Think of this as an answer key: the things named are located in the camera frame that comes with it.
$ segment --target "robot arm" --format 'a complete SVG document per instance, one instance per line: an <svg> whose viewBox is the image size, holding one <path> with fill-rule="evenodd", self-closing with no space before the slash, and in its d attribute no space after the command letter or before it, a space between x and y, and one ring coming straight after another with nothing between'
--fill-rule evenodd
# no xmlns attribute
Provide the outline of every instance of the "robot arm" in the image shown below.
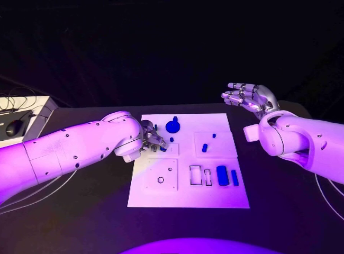
<svg viewBox="0 0 344 254"><path fill-rule="evenodd" d="M157 146L167 144L152 123L139 124L121 111L0 148L0 204L24 189L101 161L112 151L131 162L144 148Z"/></svg>
<svg viewBox="0 0 344 254"><path fill-rule="evenodd" d="M265 86L230 83L229 87L237 90L222 94L226 104L242 106L260 120L245 127L247 141L259 140L271 156L344 184L344 125L279 110Z"/></svg>

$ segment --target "computer mouse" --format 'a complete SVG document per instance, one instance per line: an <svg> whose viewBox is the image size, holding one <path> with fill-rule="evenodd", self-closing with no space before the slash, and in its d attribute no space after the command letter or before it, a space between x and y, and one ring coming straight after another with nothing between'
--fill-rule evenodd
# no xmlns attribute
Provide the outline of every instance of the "computer mouse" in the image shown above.
<svg viewBox="0 0 344 254"><path fill-rule="evenodd" d="M10 137L13 137L17 134L21 125L23 125L23 121L21 120L13 120L10 122L10 124L7 125L7 128L6 128L6 134Z"/></svg>

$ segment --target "white board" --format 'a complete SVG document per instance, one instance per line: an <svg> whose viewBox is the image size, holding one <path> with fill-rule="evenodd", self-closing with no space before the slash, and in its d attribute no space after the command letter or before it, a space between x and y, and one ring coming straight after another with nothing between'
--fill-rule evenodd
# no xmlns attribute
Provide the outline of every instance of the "white board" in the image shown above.
<svg viewBox="0 0 344 254"><path fill-rule="evenodd" d="M174 116L181 129L171 134L165 124ZM167 152L148 150L135 160L128 207L249 208L226 114L142 115L142 120L157 124L170 148ZM171 163L177 164L177 171L167 171ZM227 186L219 185L216 168L222 165L227 169ZM200 166L201 185L190 184L190 166ZM236 170L239 186L233 186L232 170Z"/></svg>

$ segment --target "dark table surface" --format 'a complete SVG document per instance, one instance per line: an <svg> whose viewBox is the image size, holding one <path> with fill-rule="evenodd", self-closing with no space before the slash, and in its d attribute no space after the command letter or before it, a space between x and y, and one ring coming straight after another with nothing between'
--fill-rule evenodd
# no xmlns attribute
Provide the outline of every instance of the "dark table surface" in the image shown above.
<svg viewBox="0 0 344 254"><path fill-rule="evenodd" d="M250 209L127 207L134 163L112 154L80 169L44 201L0 216L0 253L118 253L187 237L229 239L283 253L344 253L344 222L314 174L271 157L259 142L246 142L243 127L258 123L252 113L224 104L59 108L43 134L118 110L138 120L142 114L227 114Z"/></svg>

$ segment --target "small blue piece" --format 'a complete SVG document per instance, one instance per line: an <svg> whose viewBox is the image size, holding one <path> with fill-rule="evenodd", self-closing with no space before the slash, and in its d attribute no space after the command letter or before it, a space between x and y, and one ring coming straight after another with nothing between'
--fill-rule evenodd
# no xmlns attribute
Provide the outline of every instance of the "small blue piece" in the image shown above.
<svg viewBox="0 0 344 254"><path fill-rule="evenodd" d="M168 132L168 133L177 133L177 132L180 131L181 125L180 125L180 123L177 122L177 117L174 117L174 118L173 118L173 121L170 121L170 122L167 123L165 128L167 128L167 132Z"/></svg>
<svg viewBox="0 0 344 254"><path fill-rule="evenodd" d="M207 152L207 144L203 144L201 151L203 151L203 152Z"/></svg>
<svg viewBox="0 0 344 254"><path fill-rule="evenodd" d="M217 166L217 179L220 186L229 185L227 170L224 166Z"/></svg>
<svg viewBox="0 0 344 254"><path fill-rule="evenodd" d="M237 175L236 175L236 171L235 170L232 170L232 177L233 177L233 184L235 184L235 186L239 186Z"/></svg>

